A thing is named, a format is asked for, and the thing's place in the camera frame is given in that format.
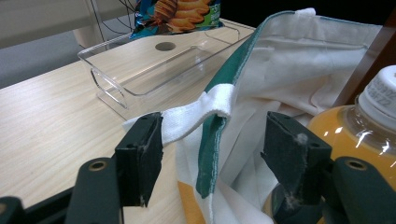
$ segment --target snack bag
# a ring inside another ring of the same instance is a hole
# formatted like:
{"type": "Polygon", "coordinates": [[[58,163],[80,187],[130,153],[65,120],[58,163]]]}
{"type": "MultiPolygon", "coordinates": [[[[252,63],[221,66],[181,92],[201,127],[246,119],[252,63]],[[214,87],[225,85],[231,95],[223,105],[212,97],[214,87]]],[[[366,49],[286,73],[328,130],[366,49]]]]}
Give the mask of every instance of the snack bag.
{"type": "Polygon", "coordinates": [[[220,0],[140,0],[130,38],[208,30],[222,26],[219,16],[220,0]]]}

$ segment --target orange juice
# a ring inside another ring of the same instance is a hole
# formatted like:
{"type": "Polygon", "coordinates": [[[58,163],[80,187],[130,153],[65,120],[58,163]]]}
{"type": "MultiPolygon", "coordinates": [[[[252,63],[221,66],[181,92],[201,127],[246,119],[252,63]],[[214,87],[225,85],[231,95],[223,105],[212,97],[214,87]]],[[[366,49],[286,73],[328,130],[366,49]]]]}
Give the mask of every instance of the orange juice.
{"type": "Polygon", "coordinates": [[[307,127],[332,146],[332,160],[349,156],[370,162],[396,190],[396,133],[370,120],[359,105],[322,112],[307,127]]]}

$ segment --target light wood surface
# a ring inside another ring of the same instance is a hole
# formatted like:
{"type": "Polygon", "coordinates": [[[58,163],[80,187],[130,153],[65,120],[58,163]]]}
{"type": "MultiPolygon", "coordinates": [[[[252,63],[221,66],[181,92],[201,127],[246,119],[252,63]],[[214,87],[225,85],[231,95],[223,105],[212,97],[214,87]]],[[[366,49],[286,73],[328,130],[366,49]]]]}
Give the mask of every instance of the light wood surface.
{"type": "MultiPolygon", "coordinates": [[[[19,197],[27,208],[74,186],[86,161],[113,155],[124,119],[96,91],[83,62],[0,90],[0,197],[19,197]]],[[[148,207],[124,208],[125,223],[186,222],[174,150],[163,150],[148,207]]]]}

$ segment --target orange juice bottle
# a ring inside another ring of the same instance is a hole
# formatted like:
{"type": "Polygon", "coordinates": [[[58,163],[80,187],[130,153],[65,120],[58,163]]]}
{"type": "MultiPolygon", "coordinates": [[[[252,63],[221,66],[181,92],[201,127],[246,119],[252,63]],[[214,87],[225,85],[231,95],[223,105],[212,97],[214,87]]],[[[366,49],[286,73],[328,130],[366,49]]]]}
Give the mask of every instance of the orange juice bottle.
{"type": "Polygon", "coordinates": [[[381,69],[354,105],[324,111],[307,128],[332,146],[332,160],[367,161],[396,190],[396,65],[381,69]]]}

